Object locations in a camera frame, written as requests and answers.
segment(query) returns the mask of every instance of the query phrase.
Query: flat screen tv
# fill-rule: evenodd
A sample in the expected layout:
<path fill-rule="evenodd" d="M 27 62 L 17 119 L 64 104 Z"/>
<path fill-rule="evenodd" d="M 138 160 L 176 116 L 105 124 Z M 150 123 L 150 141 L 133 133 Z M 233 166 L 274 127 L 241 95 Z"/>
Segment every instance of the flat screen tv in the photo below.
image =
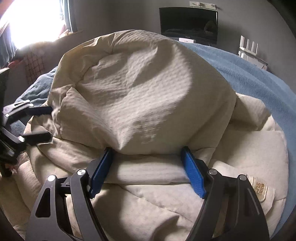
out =
<path fill-rule="evenodd" d="M 194 7 L 159 8 L 161 34 L 217 43 L 218 12 Z"/>

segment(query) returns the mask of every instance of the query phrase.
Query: gray wall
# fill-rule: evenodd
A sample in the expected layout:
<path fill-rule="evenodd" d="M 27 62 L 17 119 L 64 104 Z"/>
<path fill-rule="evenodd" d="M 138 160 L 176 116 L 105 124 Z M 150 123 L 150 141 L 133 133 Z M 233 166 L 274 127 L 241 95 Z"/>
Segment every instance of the gray wall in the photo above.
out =
<path fill-rule="evenodd" d="M 218 9 L 217 47 L 234 54 L 240 35 L 259 43 L 269 71 L 296 92 L 296 39 L 267 0 L 210 0 Z M 85 39 L 125 29 L 160 33 L 160 7 L 188 7 L 189 0 L 76 0 L 75 18 Z"/>

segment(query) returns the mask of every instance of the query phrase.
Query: beige comforter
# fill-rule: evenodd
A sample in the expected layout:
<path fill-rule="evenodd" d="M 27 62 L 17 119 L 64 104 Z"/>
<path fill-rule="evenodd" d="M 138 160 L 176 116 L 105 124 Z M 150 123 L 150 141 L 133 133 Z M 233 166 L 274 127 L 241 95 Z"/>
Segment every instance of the beige comforter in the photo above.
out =
<path fill-rule="evenodd" d="M 52 142 L 29 147 L 13 178 L 0 180 L 1 207 L 23 236 L 46 178 L 85 168 L 106 146 L 118 154 L 92 203 L 111 240 L 186 239 L 203 200 L 178 156 L 185 145 L 221 174 L 262 187 L 275 230 L 288 185 L 282 130 L 260 100 L 236 94 L 178 42 L 137 30 L 79 45 L 61 59 L 47 103 L 52 116 L 33 117 L 26 132 L 47 129 Z"/>

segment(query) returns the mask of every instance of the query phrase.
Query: blue bedsheet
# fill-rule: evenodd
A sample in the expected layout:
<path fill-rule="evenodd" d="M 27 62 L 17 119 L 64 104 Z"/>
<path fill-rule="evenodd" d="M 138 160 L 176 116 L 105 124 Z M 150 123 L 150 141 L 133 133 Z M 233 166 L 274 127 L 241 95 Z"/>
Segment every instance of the blue bedsheet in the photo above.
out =
<path fill-rule="evenodd" d="M 236 92 L 262 100 L 285 132 L 289 153 L 289 187 L 276 233 L 296 204 L 296 95 L 278 77 L 234 54 L 199 44 L 182 44 L 216 68 Z M 40 76 L 17 101 L 30 99 L 37 106 L 45 102 L 55 72 L 56 68 Z"/>

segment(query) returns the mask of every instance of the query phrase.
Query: blue gripper pad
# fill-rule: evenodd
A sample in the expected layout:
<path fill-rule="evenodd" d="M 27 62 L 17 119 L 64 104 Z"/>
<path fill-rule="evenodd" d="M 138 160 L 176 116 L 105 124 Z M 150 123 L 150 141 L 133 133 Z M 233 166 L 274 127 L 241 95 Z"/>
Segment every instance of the blue gripper pad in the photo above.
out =
<path fill-rule="evenodd" d="M 94 198 L 95 195 L 101 191 L 102 185 L 109 172 L 112 161 L 113 161 L 112 149 L 108 148 L 105 155 L 101 159 L 98 167 L 96 168 L 94 174 L 92 175 L 92 178 L 90 181 L 90 190 L 89 190 L 90 198 Z"/>
<path fill-rule="evenodd" d="M 202 199 L 205 198 L 207 192 L 204 186 L 204 177 L 202 175 L 202 167 L 198 168 L 198 162 L 202 160 L 196 159 L 188 147 L 183 147 L 181 151 L 181 160 L 186 174 L 191 182 L 194 192 Z"/>

